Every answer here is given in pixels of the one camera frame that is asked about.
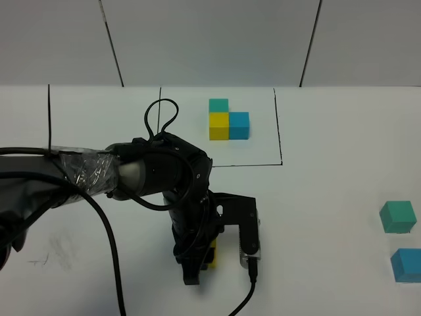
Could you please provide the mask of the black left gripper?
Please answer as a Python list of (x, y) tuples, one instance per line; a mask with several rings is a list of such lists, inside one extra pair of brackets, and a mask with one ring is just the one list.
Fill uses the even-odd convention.
[(200, 272), (206, 271), (212, 263), (212, 249), (203, 249), (207, 243), (211, 246), (217, 235), (224, 231), (213, 226), (220, 217), (214, 195), (209, 190), (201, 199), (191, 197), (181, 206), (169, 210), (175, 240), (173, 254), (182, 266), (185, 285), (200, 284)]

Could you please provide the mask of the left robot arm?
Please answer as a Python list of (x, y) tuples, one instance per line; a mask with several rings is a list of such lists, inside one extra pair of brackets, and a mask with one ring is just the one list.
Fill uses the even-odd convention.
[(212, 261), (211, 245), (222, 232), (209, 190), (212, 159), (181, 138), (161, 132), (104, 150), (1, 149), (1, 262), (20, 251), (28, 229), (47, 210), (106, 194), (168, 211), (173, 250), (186, 285)]

